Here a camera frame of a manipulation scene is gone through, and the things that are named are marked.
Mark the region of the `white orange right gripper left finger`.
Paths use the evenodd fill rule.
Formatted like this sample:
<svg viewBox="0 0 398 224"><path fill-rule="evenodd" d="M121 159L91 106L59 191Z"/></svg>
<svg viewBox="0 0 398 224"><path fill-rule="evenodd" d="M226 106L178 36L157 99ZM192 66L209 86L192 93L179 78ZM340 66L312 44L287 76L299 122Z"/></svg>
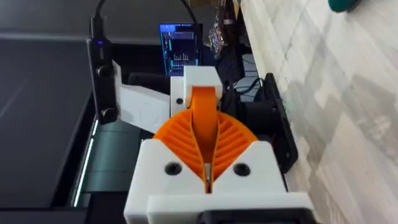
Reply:
<svg viewBox="0 0 398 224"><path fill-rule="evenodd" d="M123 215L132 224L196 223L205 195L205 163L187 109L142 142Z"/></svg>

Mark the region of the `white orange right gripper right finger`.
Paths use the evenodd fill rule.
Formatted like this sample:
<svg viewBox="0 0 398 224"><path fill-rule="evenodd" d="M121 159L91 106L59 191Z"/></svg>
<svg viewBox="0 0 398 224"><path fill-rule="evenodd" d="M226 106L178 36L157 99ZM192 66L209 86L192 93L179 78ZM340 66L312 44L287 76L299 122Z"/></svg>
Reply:
<svg viewBox="0 0 398 224"><path fill-rule="evenodd" d="M243 123L218 114L218 135L212 161L214 194L285 192L273 148Z"/></svg>

